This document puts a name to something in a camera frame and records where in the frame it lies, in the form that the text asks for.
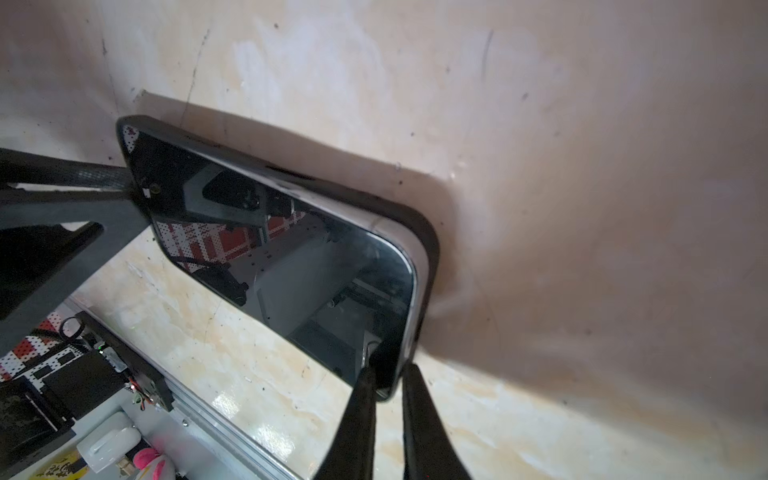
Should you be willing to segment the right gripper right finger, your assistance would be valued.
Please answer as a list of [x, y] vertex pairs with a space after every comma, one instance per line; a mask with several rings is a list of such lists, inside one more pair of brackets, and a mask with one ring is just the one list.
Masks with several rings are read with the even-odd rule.
[[402, 371], [404, 479], [470, 479], [440, 419], [419, 367]]

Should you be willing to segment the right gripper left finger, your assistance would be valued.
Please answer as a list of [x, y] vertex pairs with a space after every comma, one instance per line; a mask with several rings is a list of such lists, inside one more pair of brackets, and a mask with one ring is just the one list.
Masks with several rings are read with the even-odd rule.
[[315, 480], [373, 478], [376, 398], [376, 375], [368, 366], [360, 371]]

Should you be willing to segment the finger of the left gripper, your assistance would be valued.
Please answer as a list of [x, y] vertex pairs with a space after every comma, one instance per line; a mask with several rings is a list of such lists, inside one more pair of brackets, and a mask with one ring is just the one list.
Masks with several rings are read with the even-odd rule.
[[1, 182], [106, 190], [128, 190], [132, 178], [127, 168], [64, 160], [1, 149]]
[[1, 352], [149, 226], [126, 192], [1, 192]]

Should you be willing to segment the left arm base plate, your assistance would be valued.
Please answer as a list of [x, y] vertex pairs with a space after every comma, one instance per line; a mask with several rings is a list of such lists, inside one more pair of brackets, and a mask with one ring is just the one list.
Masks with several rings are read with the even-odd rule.
[[26, 338], [32, 356], [1, 368], [1, 477], [9, 479], [75, 437], [83, 419], [120, 390], [146, 409], [173, 409], [164, 376], [89, 313], [46, 319]]

